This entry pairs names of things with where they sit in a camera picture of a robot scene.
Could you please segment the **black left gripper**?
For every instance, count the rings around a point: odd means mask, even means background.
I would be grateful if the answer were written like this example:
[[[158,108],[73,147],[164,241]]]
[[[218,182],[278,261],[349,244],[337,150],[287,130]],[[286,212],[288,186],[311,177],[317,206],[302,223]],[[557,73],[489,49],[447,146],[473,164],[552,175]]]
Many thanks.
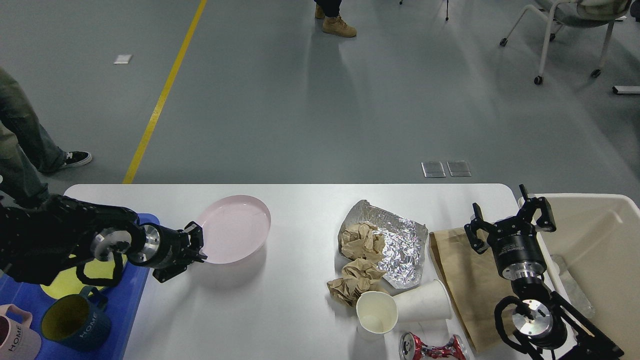
[[[190,221],[181,231],[153,223],[140,225],[140,236],[132,242],[127,260],[138,267],[153,269],[152,276],[164,283],[182,274],[190,264],[203,264],[208,256],[202,227]]]

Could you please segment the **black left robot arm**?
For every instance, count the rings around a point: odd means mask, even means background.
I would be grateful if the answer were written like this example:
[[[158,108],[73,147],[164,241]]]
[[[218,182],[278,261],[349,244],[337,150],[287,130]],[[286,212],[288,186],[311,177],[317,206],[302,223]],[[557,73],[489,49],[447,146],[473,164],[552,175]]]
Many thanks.
[[[52,196],[41,209],[1,207],[1,271],[16,282],[46,285],[68,269],[94,287],[121,282],[124,262],[150,268],[160,283],[203,263],[202,227],[174,230],[142,222],[132,209]]]

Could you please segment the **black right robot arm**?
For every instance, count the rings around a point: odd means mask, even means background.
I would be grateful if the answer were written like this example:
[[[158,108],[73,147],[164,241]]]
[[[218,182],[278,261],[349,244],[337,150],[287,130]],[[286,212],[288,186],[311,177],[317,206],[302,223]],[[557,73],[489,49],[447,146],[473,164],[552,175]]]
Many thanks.
[[[619,360],[624,351],[587,317],[544,282],[547,271],[538,233],[557,230],[553,210],[545,197],[530,197],[519,185],[523,204],[515,215],[496,222],[485,221],[482,208],[473,203],[473,216],[464,226],[471,248],[482,255],[493,253],[497,273],[510,281],[513,294],[494,308],[494,326],[510,348],[541,360],[545,350],[553,353],[576,333],[576,344],[563,360]]]

